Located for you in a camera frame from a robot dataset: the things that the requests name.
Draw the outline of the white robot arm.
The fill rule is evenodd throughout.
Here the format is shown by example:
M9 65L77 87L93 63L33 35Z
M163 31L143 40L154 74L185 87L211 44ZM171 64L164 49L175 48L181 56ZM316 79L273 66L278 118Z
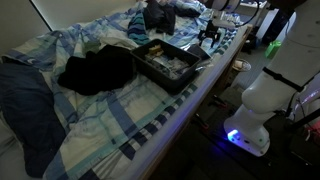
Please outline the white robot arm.
M296 19L271 63L242 93L242 104L225 120L230 142L260 157L270 146L264 123L320 71L320 0L267 0Z

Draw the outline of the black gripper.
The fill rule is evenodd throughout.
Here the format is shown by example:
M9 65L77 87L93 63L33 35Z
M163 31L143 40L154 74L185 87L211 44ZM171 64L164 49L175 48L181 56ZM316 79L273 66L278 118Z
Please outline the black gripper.
M199 33L199 36L201 37L200 42L199 42L200 46L202 45L205 37L212 37L212 42L211 42L210 47L213 48L214 44L218 40L218 27L215 26L211 20L209 20L208 24L206 26L206 29L201 30Z

